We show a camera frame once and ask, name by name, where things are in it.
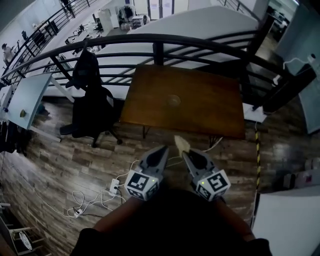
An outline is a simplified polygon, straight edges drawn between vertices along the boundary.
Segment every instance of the yellow and black striped pole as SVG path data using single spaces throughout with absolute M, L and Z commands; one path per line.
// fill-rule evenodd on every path
M 260 185 L 260 172 L 261 172 L 261 163 L 260 163 L 260 141 L 258 136 L 257 125 L 254 126 L 255 129 L 255 144 L 256 144 L 256 190 L 258 190 Z

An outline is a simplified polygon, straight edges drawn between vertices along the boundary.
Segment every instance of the lower floor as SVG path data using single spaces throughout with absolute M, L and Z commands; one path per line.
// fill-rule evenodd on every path
M 64 98 L 46 98 L 43 105 L 46 111 L 37 116 L 33 125 L 59 136 L 59 128 L 72 121 L 72 104 Z M 263 124 L 257 124 L 257 129 L 261 141 L 261 189 L 271 188 L 283 172 L 302 171 L 307 158 L 320 154 L 320 138 L 306 135 L 298 98 L 268 116 Z M 209 147 L 208 136 L 201 134 L 151 128 L 143 139 L 142 127 L 138 125 L 117 123 L 114 130 L 123 144 L 117 145 L 114 137 L 104 133 L 97 141 L 97 148 L 90 147 L 89 137 L 76 139 L 68 135 L 58 143 L 32 133 L 26 157 L 16 152 L 0 156 L 3 193 L 12 205 L 12 212 L 24 225 L 38 228 L 55 256 L 69 255 L 79 232 L 99 220 L 92 215 L 65 217 L 67 209 L 78 206 L 74 197 L 78 201 L 82 199 L 79 192 L 73 197 L 74 191 L 82 192 L 86 202 L 95 199 L 101 190 L 109 189 L 113 178 L 126 174 L 134 160 L 154 147 L 168 145 L 169 157 L 178 156 L 174 142 L 177 134 L 188 140 L 192 148 Z M 214 164 L 226 171 L 231 182 L 225 195 L 226 203 L 249 222 L 257 179 L 255 123 L 245 123 L 244 140 L 223 138 L 208 153 Z M 164 180 L 169 187 L 191 190 L 186 167 L 179 162 L 179 158 L 170 160 Z M 123 186 L 121 192 L 127 199 Z M 110 196 L 105 194 L 103 200 L 108 199 Z M 105 206 L 115 209 L 120 204 L 121 199 L 116 197 Z M 97 203 L 89 206 L 85 213 L 104 216 L 109 210 Z

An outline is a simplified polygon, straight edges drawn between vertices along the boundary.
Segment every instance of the electrical outlet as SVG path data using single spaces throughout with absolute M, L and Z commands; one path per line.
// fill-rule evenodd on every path
M 74 217 L 78 218 L 84 211 L 81 209 L 76 210 L 76 212 L 74 213 Z
M 113 178 L 112 181 L 111 181 L 110 189 L 109 189 L 110 194 L 116 195 L 118 186 L 119 186 L 119 180 Z

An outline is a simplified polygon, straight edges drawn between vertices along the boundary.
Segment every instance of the black office chair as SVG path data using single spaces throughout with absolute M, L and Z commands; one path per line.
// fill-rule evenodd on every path
M 85 95 L 74 100 L 72 124 L 61 127 L 60 134 L 72 134 L 74 138 L 92 137 L 91 146 L 95 148 L 99 134 L 109 132 L 118 145 L 122 144 L 112 127 L 119 120 L 124 100 L 114 99 L 112 93 L 102 87 L 98 60 L 86 49 L 74 67 L 72 80 L 66 84 L 67 88 L 71 86 L 82 88 Z

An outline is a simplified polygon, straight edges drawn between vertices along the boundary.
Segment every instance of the round stain on table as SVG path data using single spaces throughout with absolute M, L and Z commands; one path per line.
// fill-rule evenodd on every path
M 166 103 L 170 107 L 178 107 L 181 103 L 181 100 L 177 95 L 170 94 L 166 99 Z

